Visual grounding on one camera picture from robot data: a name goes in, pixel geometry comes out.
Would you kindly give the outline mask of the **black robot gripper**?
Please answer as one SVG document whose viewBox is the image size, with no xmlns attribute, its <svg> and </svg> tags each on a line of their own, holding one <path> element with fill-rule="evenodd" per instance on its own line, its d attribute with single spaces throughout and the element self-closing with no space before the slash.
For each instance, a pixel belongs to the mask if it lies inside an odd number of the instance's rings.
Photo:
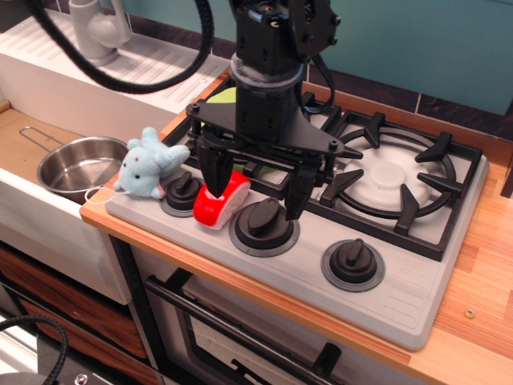
<svg viewBox="0 0 513 385">
<path fill-rule="evenodd" d="M 276 74 L 264 73 L 237 56 L 232 57 L 231 76 L 236 86 L 235 133 L 275 148 L 293 166 L 285 198 L 286 220 L 297 220 L 309 201 L 319 176 L 332 176 L 333 163 L 343 151 L 340 140 L 313 126 L 304 116 L 301 95 L 304 66 L 294 63 Z M 197 102 L 188 105 L 193 121 Z M 232 175 L 229 153 L 204 138 L 196 145 L 197 157 L 208 191 L 222 196 Z"/>
</svg>

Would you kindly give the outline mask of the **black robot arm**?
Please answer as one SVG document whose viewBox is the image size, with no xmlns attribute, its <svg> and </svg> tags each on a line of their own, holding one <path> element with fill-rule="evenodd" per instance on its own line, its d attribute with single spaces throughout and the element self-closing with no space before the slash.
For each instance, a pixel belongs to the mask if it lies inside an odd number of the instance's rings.
<svg viewBox="0 0 513 385">
<path fill-rule="evenodd" d="M 340 18 L 328 1 L 233 1 L 236 52 L 231 77 L 233 103 L 196 103 L 187 108 L 196 154 L 208 191 L 221 197 L 233 160 L 261 161 L 289 171 L 285 207 L 300 217 L 314 188 L 333 179 L 340 140 L 313 126 L 303 104 L 304 67 L 324 65 L 320 53 L 337 41 Z"/>
</svg>

